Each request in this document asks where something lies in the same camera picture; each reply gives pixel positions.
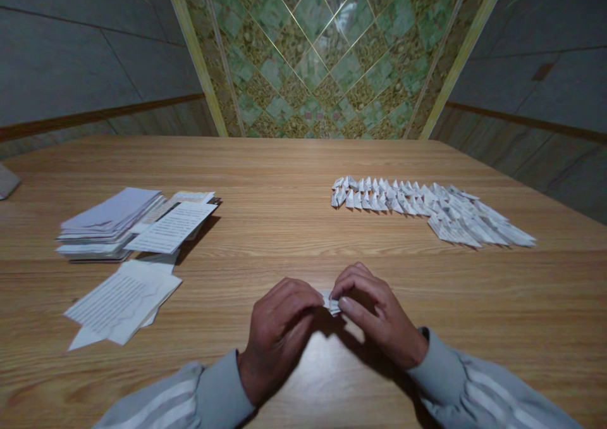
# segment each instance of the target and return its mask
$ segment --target gray wall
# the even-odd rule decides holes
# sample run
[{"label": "gray wall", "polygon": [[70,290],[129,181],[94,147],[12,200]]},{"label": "gray wall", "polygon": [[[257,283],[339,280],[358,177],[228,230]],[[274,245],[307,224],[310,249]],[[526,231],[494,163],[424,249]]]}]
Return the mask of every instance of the gray wall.
[{"label": "gray wall", "polygon": [[202,92],[170,0],[0,0],[0,127]]},{"label": "gray wall", "polygon": [[606,23],[607,0],[499,0],[449,100],[607,133]]}]

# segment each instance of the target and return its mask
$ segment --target person's right hand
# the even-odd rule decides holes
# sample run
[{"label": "person's right hand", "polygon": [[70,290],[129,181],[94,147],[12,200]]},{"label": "person's right hand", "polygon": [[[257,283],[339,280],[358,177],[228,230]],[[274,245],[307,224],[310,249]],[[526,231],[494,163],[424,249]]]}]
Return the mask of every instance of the person's right hand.
[{"label": "person's right hand", "polygon": [[[365,292],[373,300],[377,315],[344,296],[354,288]],[[341,311],[403,370],[416,367],[424,360],[428,341],[411,323],[389,285],[375,277],[364,264],[358,262],[341,272],[331,298],[339,299]]]}]

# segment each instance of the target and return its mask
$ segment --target fingernail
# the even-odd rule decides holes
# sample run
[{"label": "fingernail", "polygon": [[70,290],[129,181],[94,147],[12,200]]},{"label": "fingernail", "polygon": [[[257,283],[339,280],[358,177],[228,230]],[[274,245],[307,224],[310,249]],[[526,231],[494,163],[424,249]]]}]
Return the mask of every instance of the fingernail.
[{"label": "fingernail", "polygon": [[352,302],[349,297],[343,296],[340,298],[338,305],[340,309],[347,311],[352,307]]}]

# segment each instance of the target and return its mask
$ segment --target white stripe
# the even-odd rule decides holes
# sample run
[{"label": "white stripe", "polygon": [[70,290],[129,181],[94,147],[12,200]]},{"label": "white stripe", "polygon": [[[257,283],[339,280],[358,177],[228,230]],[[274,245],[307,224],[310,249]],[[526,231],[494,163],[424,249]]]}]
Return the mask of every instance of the white stripe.
[{"label": "white stripe", "polygon": [[165,429],[172,425],[175,421],[182,419],[183,417],[194,413],[196,410],[196,402],[194,402],[194,396],[189,398],[183,404],[180,404],[167,413],[160,415],[160,417],[151,424],[150,429]]},{"label": "white stripe", "polygon": [[491,413],[493,417],[498,420],[498,423],[501,423],[502,426],[505,425],[506,412],[504,412],[504,410],[502,410],[488,395],[481,391],[480,388],[477,388],[471,383],[466,383],[466,391],[468,396],[478,402],[486,411]]},{"label": "white stripe", "polygon": [[506,388],[501,386],[498,382],[493,380],[490,376],[483,374],[482,372],[478,372],[475,370],[468,370],[468,376],[470,380],[475,383],[479,383],[481,385],[485,385],[487,388],[491,389],[495,394],[500,396],[512,409],[512,413],[514,418],[519,420],[525,426],[530,429],[548,429],[547,426],[542,424],[540,421],[536,420],[529,413],[519,408],[517,400],[508,392]]},{"label": "white stripe", "polygon": [[548,429],[547,426],[544,426],[523,409],[517,408],[514,410],[514,417],[530,429]]},{"label": "white stripe", "polygon": [[107,429],[134,429],[143,423],[154,410],[163,405],[165,402],[168,402],[171,399],[183,394],[192,393],[195,389],[195,380],[187,380],[186,382],[177,383],[153,398],[144,408],[142,408],[138,413],[135,413],[128,420],[113,426],[107,426]]}]

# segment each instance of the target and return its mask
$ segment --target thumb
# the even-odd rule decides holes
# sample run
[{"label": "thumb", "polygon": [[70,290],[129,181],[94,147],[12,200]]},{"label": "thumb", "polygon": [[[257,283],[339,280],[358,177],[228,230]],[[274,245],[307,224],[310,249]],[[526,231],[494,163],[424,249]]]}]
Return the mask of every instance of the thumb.
[{"label": "thumb", "polygon": [[347,296],[340,298],[339,306],[341,311],[365,333],[369,334],[372,339],[376,338],[376,334],[378,334],[381,329],[381,320],[379,318],[366,310],[361,304]]}]

